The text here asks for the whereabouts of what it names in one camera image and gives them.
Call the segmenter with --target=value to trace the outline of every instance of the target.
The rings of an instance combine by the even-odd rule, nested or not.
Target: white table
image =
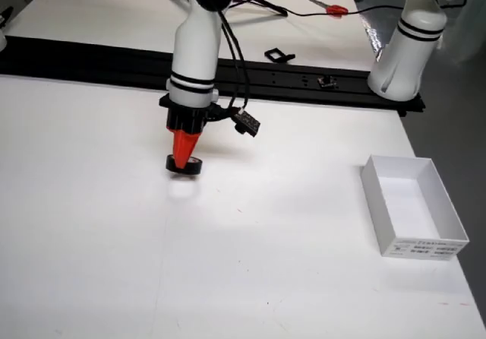
[[[36,0],[9,33],[171,51],[179,12]],[[278,46],[295,64],[372,63],[358,17],[248,23],[261,14],[229,15],[250,60]],[[260,134],[209,125],[188,181],[164,168],[159,92],[5,76],[0,90],[0,337],[485,336],[456,259],[378,252],[359,173],[370,154],[414,155],[395,112],[251,101]]]

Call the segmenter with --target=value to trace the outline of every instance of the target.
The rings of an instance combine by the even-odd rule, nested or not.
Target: box label
[[[391,245],[386,255],[448,260],[456,255],[464,246],[465,243],[461,242],[401,239]]]

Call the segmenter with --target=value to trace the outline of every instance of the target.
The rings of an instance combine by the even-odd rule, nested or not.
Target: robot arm
[[[174,164],[182,173],[217,101],[214,78],[222,31],[218,11],[224,11],[232,0],[187,1],[190,13],[175,34],[169,94],[160,102],[169,109],[167,128],[174,133]],[[370,73],[370,88],[391,100],[413,98],[446,22],[436,0],[407,0],[390,44]]]
[[[218,11],[225,11],[232,2],[186,1],[190,12],[175,33],[169,95],[160,101],[169,109],[167,128],[174,133],[173,169],[180,172],[184,172],[212,103],[217,101],[214,78],[222,32]]]
[[[446,23],[436,0],[407,0],[392,39],[368,78],[373,92],[394,101],[415,97]]]

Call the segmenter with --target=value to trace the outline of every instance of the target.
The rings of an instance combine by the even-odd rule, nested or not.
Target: white box
[[[381,255],[447,261],[469,242],[431,159],[371,156],[361,179]]]

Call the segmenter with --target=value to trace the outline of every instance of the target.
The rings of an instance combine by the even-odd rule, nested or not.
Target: red scissors handle
[[[337,18],[341,18],[342,16],[346,16],[349,11],[346,7],[343,7],[343,6],[339,6],[339,5],[328,5],[326,7],[326,12],[333,16],[333,17],[337,17]]]

